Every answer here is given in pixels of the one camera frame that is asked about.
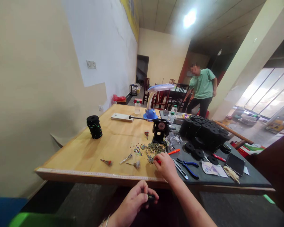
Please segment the tablet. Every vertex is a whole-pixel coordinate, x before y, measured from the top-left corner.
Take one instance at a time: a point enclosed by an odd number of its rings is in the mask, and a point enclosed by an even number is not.
[[[228,155],[225,165],[230,167],[239,176],[243,176],[245,162],[234,154],[230,153]]]

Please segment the person's hand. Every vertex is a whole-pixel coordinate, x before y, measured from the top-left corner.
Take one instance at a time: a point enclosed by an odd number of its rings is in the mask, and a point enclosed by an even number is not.
[[[153,189],[148,188],[146,181],[139,181],[139,183],[127,194],[116,212],[109,218],[109,226],[130,226],[137,216],[137,213],[141,210],[143,204],[147,202],[148,194],[155,196],[154,203],[157,204],[159,199],[158,194]]]
[[[179,177],[175,163],[167,153],[157,154],[154,157],[154,164],[167,182],[170,183]]]

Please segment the measuring tape strip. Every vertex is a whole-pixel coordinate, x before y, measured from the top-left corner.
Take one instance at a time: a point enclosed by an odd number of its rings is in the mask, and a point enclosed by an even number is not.
[[[93,177],[118,178],[118,179],[127,179],[127,180],[167,182],[163,178],[153,178],[153,177],[143,177],[143,176],[125,176],[125,175],[118,175],[118,174],[109,174],[109,173],[101,173],[101,172],[84,172],[84,171],[76,171],[76,170],[57,170],[57,169],[38,168],[36,172],[50,172],[50,173],[93,176]]]

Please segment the light switch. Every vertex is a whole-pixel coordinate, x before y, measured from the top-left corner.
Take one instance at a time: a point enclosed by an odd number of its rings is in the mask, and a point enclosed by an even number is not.
[[[94,61],[86,60],[86,62],[87,62],[87,67],[88,68],[96,68],[96,63]]]

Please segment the small stool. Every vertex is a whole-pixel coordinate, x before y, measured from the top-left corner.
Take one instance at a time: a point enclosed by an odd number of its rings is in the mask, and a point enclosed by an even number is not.
[[[138,90],[138,85],[135,85],[135,84],[131,84],[130,85],[130,94],[132,96],[137,96],[137,90]]]
[[[116,101],[117,104],[120,104],[120,105],[126,105],[126,99],[124,99],[123,101]]]

